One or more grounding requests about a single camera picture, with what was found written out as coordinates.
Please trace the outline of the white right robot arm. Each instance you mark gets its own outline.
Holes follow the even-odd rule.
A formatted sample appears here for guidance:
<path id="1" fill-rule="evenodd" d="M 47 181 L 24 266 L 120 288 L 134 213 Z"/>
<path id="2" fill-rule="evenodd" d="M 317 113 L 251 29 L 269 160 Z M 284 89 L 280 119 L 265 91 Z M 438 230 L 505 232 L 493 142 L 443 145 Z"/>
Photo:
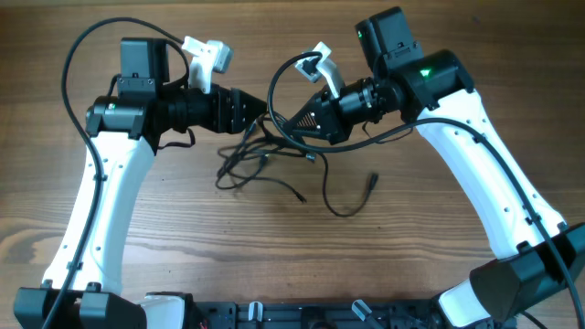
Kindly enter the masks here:
<path id="1" fill-rule="evenodd" d="M 360 123 L 398 111 L 448 165 L 480 218 L 494 259 L 437 297 L 434 327 L 503 322 L 568 290 L 584 268 L 584 227 L 569 226 L 531 185 L 490 123 L 481 96 L 449 50 L 425 54 L 401 9 L 360 22 L 356 34 L 371 76 L 345 84 L 324 44 L 292 58 L 308 80 L 325 79 L 289 120 L 277 119 L 296 146 L 320 139 L 321 153 L 351 150 Z"/>

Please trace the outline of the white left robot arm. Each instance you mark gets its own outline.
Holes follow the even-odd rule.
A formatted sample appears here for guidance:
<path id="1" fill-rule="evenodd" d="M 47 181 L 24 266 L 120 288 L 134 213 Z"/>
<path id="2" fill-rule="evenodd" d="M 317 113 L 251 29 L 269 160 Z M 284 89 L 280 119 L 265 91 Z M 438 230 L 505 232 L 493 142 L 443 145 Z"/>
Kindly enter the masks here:
<path id="1" fill-rule="evenodd" d="M 192 60 L 170 80 L 162 38 L 126 38 L 121 71 L 109 93 L 88 109 L 90 137 L 80 190 L 60 248 L 41 285 L 16 294 L 14 314 L 25 328 L 204 328 L 207 319 L 181 292 L 121 296 L 122 255 L 140 186 L 169 130 L 196 126 L 214 133 L 244 131 L 264 101 L 211 80 L 223 73 L 232 49 L 217 40 L 186 37 L 180 54 Z"/>

